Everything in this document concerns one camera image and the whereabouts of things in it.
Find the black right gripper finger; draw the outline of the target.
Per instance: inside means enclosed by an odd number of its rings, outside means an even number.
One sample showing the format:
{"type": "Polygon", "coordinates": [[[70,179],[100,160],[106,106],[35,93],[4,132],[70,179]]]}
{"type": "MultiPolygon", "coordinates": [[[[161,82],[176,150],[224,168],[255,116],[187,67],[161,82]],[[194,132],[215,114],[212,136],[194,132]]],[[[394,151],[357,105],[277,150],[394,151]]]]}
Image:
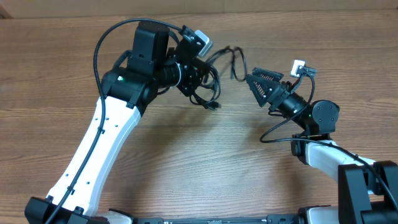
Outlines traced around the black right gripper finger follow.
{"type": "Polygon", "coordinates": [[[264,79],[272,80],[275,82],[280,82],[280,80],[284,77],[284,75],[282,73],[265,70],[265,69],[259,68],[259,67],[255,67],[252,70],[252,75],[261,77],[264,79]]]}
{"type": "Polygon", "coordinates": [[[251,74],[248,75],[246,82],[249,85],[257,103],[263,107],[280,88],[281,73],[265,75],[251,74]]]}

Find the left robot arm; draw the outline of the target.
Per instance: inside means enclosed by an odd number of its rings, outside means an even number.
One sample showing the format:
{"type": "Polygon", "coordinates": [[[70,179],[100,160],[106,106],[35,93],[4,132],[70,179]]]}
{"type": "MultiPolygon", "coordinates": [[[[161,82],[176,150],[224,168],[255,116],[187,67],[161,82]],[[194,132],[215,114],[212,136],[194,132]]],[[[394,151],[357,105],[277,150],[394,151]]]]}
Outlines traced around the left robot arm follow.
{"type": "Polygon", "coordinates": [[[32,197],[29,223],[134,223],[116,209],[100,213],[104,184],[127,137],[148,105],[171,87],[192,96],[210,66],[212,41],[200,30],[139,18],[132,48],[95,77],[99,99],[75,155],[45,198],[32,197]]]}

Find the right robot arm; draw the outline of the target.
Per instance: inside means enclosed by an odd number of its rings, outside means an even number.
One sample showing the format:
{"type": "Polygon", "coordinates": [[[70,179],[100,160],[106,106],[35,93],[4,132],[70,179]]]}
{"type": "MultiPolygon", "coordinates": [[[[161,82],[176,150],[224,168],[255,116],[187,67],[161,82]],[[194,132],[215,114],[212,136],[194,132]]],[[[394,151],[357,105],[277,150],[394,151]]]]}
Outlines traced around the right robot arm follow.
{"type": "Polygon", "coordinates": [[[316,70],[304,65],[293,69],[295,83],[283,74],[254,68],[246,82],[259,106],[269,104],[269,115],[293,121],[303,131],[285,140],[292,155],[321,170],[338,184],[338,204],[300,208],[296,215],[282,215],[279,223],[397,223],[397,164],[363,158],[337,145],[335,132],[340,108],[329,100],[305,100],[296,90],[316,70]]]}

